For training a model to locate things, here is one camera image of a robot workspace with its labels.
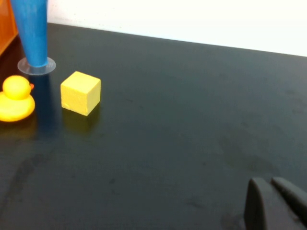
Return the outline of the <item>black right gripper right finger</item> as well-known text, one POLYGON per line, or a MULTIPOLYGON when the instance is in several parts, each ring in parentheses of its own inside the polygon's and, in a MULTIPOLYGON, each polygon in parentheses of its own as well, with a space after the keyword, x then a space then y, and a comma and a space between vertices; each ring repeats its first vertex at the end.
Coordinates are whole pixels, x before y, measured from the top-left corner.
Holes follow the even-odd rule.
POLYGON ((282 178, 273 177, 271 184, 278 190, 292 211, 300 218, 303 223, 307 222, 307 193, 282 178))

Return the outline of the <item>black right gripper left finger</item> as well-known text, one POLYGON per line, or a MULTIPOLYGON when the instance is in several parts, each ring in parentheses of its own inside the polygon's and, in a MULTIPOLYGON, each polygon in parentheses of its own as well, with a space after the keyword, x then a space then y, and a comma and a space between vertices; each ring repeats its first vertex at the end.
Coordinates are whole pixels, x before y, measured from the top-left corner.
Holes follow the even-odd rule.
POLYGON ((305 223, 292 211, 278 190, 262 178, 252 178, 244 209, 247 230, 304 230, 305 223))

